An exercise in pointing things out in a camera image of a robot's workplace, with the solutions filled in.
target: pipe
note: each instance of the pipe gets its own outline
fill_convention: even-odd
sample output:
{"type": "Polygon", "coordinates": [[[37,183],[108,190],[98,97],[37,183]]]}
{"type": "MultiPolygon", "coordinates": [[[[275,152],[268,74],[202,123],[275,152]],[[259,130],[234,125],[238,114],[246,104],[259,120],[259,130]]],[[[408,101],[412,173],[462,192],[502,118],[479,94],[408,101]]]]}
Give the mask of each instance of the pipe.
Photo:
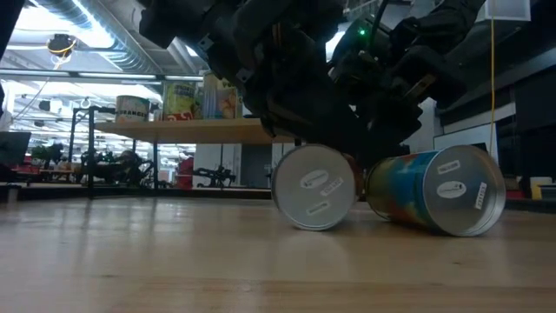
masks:
{"type": "Polygon", "coordinates": [[[94,21],[90,19],[94,16],[96,22],[102,25],[101,27],[115,40],[113,48],[116,53],[107,53],[103,57],[121,70],[142,73],[162,72],[139,43],[98,0],[32,0],[32,2],[82,30],[93,30],[94,21]]]}

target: black cable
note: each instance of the black cable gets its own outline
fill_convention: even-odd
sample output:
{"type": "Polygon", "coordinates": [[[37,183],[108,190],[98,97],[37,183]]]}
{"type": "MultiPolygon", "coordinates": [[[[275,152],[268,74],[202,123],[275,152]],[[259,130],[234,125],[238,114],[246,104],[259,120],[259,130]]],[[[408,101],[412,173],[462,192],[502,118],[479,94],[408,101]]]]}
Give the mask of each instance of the black cable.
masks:
{"type": "Polygon", "coordinates": [[[370,49],[372,49],[374,46],[374,38],[376,37],[376,32],[379,30],[379,26],[381,25],[381,19],[382,16],[384,15],[384,11],[386,10],[386,7],[388,6],[388,1],[389,0],[382,0],[381,6],[379,7],[379,10],[376,13],[376,16],[374,17],[373,28],[371,28],[371,33],[368,37],[370,49]]]}

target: colorful can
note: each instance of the colorful can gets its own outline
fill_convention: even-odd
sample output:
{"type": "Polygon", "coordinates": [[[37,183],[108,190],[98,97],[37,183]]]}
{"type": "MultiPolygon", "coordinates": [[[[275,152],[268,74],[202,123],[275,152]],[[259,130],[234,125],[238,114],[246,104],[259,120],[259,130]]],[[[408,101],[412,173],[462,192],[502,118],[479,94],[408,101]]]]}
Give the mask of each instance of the colorful can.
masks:
{"type": "Polygon", "coordinates": [[[289,151],[273,172],[278,210],[302,230],[327,230],[354,206],[361,190],[350,162],[338,151],[308,144],[289,151]]]}
{"type": "Polygon", "coordinates": [[[478,236],[506,203],[504,177],[473,146],[384,160],[367,176],[367,201],[378,214],[452,236],[478,236]]]}
{"type": "Polygon", "coordinates": [[[195,101],[195,86],[192,83],[166,83],[164,91],[163,119],[165,121],[188,121],[200,115],[195,101]]]}
{"type": "Polygon", "coordinates": [[[207,119],[235,118],[238,92],[227,80],[220,80],[208,71],[203,78],[202,116],[207,119]]]}
{"type": "Polygon", "coordinates": [[[150,101],[135,96],[116,97],[116,123],[147,122],[150,101]]]}

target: wooden table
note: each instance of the wooden table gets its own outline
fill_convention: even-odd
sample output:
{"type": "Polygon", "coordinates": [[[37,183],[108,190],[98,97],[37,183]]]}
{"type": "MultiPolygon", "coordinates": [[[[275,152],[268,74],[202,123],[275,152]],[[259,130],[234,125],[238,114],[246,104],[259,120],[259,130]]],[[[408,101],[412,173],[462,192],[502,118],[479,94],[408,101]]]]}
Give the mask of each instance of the wooden table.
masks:
{"type": "Polygon", "coordinates": [[[120,198],[0,209],[0,312],[524,313],[556,308],[556,215],[430,236],[360,203],[329,232],[270,201],[120,198]]]}
{"type": "Polygon", "coordinates": [[[288,137],[270,137],[258,118],[192,120],[180,122],[98,123],[96,129],[154,143],[292,143],[288,137]]]}

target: can lid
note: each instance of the can lid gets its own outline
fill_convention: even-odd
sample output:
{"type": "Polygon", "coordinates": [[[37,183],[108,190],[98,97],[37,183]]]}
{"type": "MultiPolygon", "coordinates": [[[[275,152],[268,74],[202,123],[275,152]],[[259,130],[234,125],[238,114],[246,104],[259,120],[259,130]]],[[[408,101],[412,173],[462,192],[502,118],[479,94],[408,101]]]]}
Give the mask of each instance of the can lid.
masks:
{"type": "Polygon", "coordinates": [[[473,146],[439,152],[423,179],[430,217],[455,236],[478,236],[500,218],[506,203],[504,177],[496,162],[473,146]]]}
{"type": "Polygon", "coordinates": [[[282,158],[273,174],[272,194],[278,209],[295,226],[326,230],[354,205],[354,173],[340,152],[305,145],[282,158]]]}

